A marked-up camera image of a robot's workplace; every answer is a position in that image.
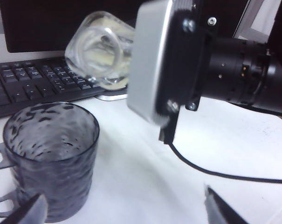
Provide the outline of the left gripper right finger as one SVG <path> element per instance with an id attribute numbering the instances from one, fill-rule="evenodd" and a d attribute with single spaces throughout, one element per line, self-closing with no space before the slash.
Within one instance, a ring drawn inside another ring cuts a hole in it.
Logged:
<path id="1" fill-rule="evenodd" d="M 209 224 L 247 224 L 209 185 L 205 187 L 205 197 Z"/>

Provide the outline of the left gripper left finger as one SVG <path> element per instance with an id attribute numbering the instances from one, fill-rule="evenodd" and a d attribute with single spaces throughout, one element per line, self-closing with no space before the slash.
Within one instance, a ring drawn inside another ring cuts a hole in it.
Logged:
<path id="1" fill-rule="evenodd" d="M 48 203 L 43 194 L 36 194 L 4 219 L 1 224 L 44 224 Z"/>

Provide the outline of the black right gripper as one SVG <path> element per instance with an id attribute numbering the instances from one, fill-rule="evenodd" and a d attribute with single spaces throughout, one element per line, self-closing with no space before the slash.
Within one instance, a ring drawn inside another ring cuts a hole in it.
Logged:
<path id="1" fill-rule="evenodd" d="M 199 107 L 217 28 L 201 25 L 202 0 L 175 0 L 170 11 L 165 55 L 158 85 L 158 112 L 168 119 L 159 140 L 174 140 L 180 107 Z"/>

